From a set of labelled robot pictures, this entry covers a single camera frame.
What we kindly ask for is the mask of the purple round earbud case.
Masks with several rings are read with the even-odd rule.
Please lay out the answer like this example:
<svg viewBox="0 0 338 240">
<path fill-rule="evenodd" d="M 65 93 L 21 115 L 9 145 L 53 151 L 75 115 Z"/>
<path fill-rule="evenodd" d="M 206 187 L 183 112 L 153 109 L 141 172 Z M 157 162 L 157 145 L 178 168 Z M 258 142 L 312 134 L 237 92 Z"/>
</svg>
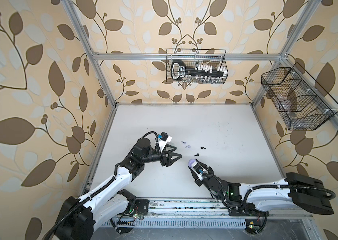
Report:
<svg viewBox="0 0 338 240">
<path fill-rule="evenodd" d="M 189 160 L 189 162 L 188 162 L 188 166 L 189 166 L 189 168 L 193 168 L 197 163 L 198 163 L 198 162 L 197 162 L 196 159 L 191 159 L 191 160 Z"/>
</svg>

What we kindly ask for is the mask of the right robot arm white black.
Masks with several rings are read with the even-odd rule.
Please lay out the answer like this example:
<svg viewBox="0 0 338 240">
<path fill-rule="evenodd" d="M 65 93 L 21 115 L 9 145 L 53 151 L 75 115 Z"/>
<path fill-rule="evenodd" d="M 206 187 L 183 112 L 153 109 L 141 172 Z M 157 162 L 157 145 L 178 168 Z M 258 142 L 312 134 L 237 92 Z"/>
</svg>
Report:
<svg viewBox="0 0 338 240">
<path fill-rule="evenodd" d="M 322 181 L 298 173 L 259 185 L 229 183 L 214 174 L 211 167 L 196 159 L 188 164 L 195 183 L 204 186 L 214 200 L 220 201 L 230 216 L 265 216 L 273 209 L 299 207 L 316 215 L 333 215 L 330 201 L 336 194 Z"/>
</svg>

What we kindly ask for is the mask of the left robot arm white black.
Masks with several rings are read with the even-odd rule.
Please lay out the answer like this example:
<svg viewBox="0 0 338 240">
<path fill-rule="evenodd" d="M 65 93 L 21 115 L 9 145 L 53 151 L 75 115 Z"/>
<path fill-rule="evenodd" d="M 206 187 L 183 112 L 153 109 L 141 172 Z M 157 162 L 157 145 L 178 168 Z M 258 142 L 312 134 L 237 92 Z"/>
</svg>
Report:
<svg viewBox="0 0 338 240">
<path fill-rule="evenodd" d="M 60 210 L 54 226 L 45 240 L 89 240 L 94 232 L 113 217 L 138 212 L 136 197 L 125 188 L 138 177 L 147 163 L 159 162 L 170 167 L 182 158 L 176 147 L 170 145 L 167 133 L 148 132 L 139 138 L 127 156 L 115 165 L 114 173 L 86 194 L 69 197 Z"/>
</svg>

